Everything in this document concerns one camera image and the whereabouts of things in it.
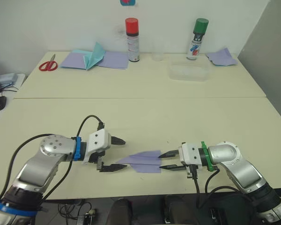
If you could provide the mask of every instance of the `table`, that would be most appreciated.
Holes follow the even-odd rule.
[[[17,75],[18,75],[18,78],[14,84],[14,87],[16,87],[17,89],[20,89],[26,76],[25,76],[25,74],[17,74]],[[6,108],[9,106],[10,102],[14,99],[15,94],[16,94],[16,92],[12,92],[12,91],[4,92],[3,95],[6,96],[7,99],[6,99],[6,105],[5,105],[4,109],[0,110],[0,117],[5,112]]]
[[[106,151],[109,165],[130,154],[146,150],[166,152],[181,142],[205,141],[214,145],[223,140],[237,144],[273,188],[281,188],[281,117],[265,97],[188,99],[15,99],[0,120],[0,191],[14,150],[29,137],[41,133],[75,136],[89,114],[99,116],[111,135],[126,140],[126,146]],[[89,120],[81,131],[86,140],[97,122]],[[29,143],[16,158],[12,178],[38,150],[41,140]],[[178,158],[163,165],[179,163]],[[53,187],[68,163],[61,163]],[[198,171],[199,186],[211,173]],[[210,190],[233,185],[222,170],[210,182]],[[136,173],[131,167],[112,172],[96,171],[96,165],[74,162],[64,182],[50,199],[76,199],[130,195],[195,193],[193,180],[185,171]]]
[[[265,97],[240,61],[230,67],[216,67],[211,62],[206,82],[172,80],[168,76],[169,57],[153,61],[142,54],[139,62],[129,62],[128,69],[94,67],[88,71],[58,68],[41,72],[38,66],[56,54],[60,64],[69,52],[48,52],[17,93],[16,98],[215,98]],[[200,60],[207,60],[201,55]]]

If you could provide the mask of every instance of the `blue clamp ring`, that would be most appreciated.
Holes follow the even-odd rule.
[[[76,137],[76,150],[75,150],[73,161],[77,161],[78,159],[80,159],[80,157],[81,157],[80,148],[81,148],[81,137],[77,136]]]
[[[19,215],[23,217],[33,217],[37,214],[37,211],[22,211],[22,210],[15,210],[13,208],[10,208],[6,205],[3,205],[0,203],[0,211],[13,214],[13,215]]]

